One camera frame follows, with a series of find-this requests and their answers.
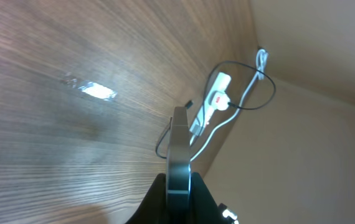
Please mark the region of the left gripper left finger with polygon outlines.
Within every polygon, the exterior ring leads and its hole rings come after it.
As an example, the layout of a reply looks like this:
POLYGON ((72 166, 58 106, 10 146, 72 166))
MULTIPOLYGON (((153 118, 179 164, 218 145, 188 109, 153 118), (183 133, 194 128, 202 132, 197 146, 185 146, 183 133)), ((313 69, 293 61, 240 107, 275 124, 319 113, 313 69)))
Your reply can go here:
POLYGON ((164 224, 166 216, 166 174, 156 176, 143 201, 126 224, 164 224))

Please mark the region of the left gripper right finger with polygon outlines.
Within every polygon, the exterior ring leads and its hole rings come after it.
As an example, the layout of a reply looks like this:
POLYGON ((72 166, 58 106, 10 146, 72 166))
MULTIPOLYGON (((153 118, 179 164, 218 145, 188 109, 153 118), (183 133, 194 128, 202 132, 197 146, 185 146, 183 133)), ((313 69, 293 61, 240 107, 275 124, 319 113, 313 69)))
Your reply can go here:
POLYGON ((191 216, 193 224, 223 224, 225 220, 199 173, 191 174, 191 216))

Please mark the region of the smartphone with cyan screen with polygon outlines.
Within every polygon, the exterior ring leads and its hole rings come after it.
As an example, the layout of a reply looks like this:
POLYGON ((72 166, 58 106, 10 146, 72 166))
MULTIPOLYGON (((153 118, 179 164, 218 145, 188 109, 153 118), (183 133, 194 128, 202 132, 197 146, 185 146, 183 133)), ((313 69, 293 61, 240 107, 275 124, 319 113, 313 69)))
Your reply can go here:
POLYGON ((178 106, 171 120, 166 173, 166 207, 171 223, 184 223, 191 194, 190 136, 187 110, 178 106))

